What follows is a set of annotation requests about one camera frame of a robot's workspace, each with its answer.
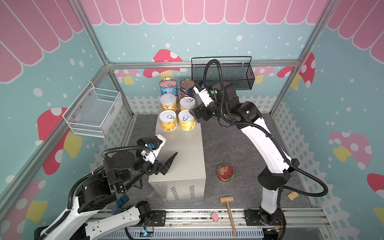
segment black wire basket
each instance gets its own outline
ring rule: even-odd
[[[220,62],[223,80],[233,83],[236,90],[252,89],[255,76],[251,68],[252,57],[250,56],[191,58],[192,80],[196,83],[203,80],[204,68],[211,59],[217,59]],[[219,74],[215,63],[209,66],[206,81],[209,86],[219,83]]]

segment can lid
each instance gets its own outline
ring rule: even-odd
[[[193,119],[195,119],[195,117],[192,114],[190,114],[189,110],[186,109],[179,112],[180,121],[189,122],[189,121],[192,121]]]
[[[195,81],[191,79],[185,79],[180,82],[180,86],[183,88],[193,88],[195,86]]]
[[[180,100],[180,105],[186,108],[195,106],[195,99],[192,97],[185,97]]]
[[[162,88],[173,88],[176,85],[176,80],[172,78],[164,78],[160,81],[160,87]]]
[[[217,175],[223,181],[231,180],[233,178],[233,174],[234,174],[233,168],[228,164],[221,164],[217,168]]]
[[[159,118],[162,122],[173,122],[176,118],[176,113],[172,110],[165,110],[160,113]]]
[[[170,105],[176,102],[176,96],[171,93],[163,94],[160,97],[160,103],[163,105]]]

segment white wire basket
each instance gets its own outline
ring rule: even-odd
[[[63,114],[74,134],[105,137],[122,106],[121,93],[90,82]]]

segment wooden block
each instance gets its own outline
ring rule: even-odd
[[[292,201],[293,199],[297,198],[299,196],[299,194],[297,192],[291,192],[287,196]]]

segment mushroom illustration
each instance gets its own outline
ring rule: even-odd
[[[371,173],[367,176],[368,185],[375,193],[384,198],[384,176],[380,174]]]
[[[40,115],[37,119],[39,141],[36,141],[36,144],[40,144],[48,136],[54,126],[61,119],[61,115],[65,112],[65,110],[66,108],[53,108]],[[82,143],[83,139],[74,135],[68,129],[43,163],[45,174],[54,174],[59,169],[64,150],[69,153],[71,158],[75,158],[80,151]]]
[[[16,204],[1,223],[2,239],[21,238],[26,219],[38,223],[47,209],[47,201],[35,201],[35,197],[46,185],[46,180],[33,180],[26,187]]]
[[[288,77],[289,74],[291,74],[293,67],[287,66],[280,70],[277,73],[277,76],[279,78],[285,78]],[[300,80],[303,79],[305,86],[309,88],[312,85],[314,74],[316,71],[316,61],[313,53],[310,53],[307,60],[305,61],[304,65],[301,67],[301,70],[299,71],[299,74],[295,77],[293,80],[293,83],[291,85],[293,90],[299,89],[299,83]]]
[[[384,226],[384,209],[375,207],[373,208],[377,218],[380,220],[381,224]]]
[[[255,82],[253,84],[259,84],[263,82],[263,76],[273,76],[275,70],[273,67],[254,67],[253,73],[255,75]]]
[[[137,69],[116,69],[114,71],[114,74],[118,79],[119,83],[122,83],[122,81],[124,80],[125,85],[132,85],[135,83],[135,81],[132,79],[132,76],[141,76]]]
[[[372,158],[372,148],[368,138],[349,132],[331,132],[331,139],[340,145],[333,149],[333,153],[341,162],[353,156],[361,170],[368,167]]]
[[[181,61],[183,60],[176,53],[166,49],[159,50],[151,60],[151,62],[181,62]],[[172,70],[180,71],[180,72],[187,71],[186,68],[145,69],[143,74],[147,78],[153,78],[160,74],[161,79],[164,79],[164,78],[175,79],[172,75]]]

